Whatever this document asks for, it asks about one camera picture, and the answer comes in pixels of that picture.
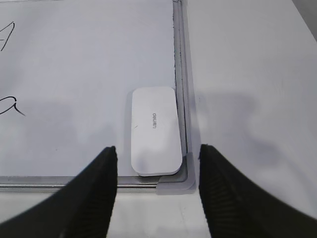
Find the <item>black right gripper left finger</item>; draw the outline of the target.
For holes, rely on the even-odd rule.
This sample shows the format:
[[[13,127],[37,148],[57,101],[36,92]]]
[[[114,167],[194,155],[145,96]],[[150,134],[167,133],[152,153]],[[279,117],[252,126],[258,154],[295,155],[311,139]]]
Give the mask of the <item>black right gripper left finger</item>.
[[[105,238],[117,194],[117,154],[105,148],[65,187],[0,225],[2,238]]]

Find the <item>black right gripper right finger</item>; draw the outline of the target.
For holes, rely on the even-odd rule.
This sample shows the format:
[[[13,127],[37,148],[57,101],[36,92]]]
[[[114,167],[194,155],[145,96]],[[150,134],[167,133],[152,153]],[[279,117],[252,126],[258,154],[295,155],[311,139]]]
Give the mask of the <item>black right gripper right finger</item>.
[[[272,196],[215,147],[201,145],[199,194],[213,238],[315,238],[317,221]]]

